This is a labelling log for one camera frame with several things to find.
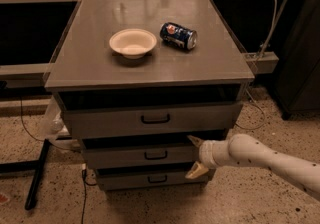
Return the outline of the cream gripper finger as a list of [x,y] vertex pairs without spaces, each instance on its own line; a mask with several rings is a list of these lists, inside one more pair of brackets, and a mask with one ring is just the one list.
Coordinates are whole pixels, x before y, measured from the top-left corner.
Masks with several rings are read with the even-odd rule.
[[193,135],[188,135],[187,138],[193,143],[194,146],[196,146],[197,148],[199,148],[204,141],[196,136]]
[[191,169],[187,172],[185,177],[187,179],[196,179],[199,178],[200,176],[206,174],[209,171],[209,169],[204,166],[202,163],[196,161]]

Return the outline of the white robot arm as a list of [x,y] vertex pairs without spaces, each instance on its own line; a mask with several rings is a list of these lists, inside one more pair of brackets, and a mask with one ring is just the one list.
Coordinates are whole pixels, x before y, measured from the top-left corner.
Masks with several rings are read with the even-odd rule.
[[316,200],[320,200],[320,165],[273,150],[257,139],[236,134],[228,140],[202,140],[188,135],[198,148],[199,160],[187,172],[196,179],[219,167],[258,167],[281,177]]

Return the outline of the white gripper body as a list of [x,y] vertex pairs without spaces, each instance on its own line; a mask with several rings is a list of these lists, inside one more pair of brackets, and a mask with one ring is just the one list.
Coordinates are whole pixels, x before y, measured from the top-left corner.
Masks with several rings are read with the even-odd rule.
[[208,169],[215,169],[218,167],[218,162],[215,157],[218,155],[221,149],[221,143],[219,141],[206,140],[199,148],[199,159],[201,163]]

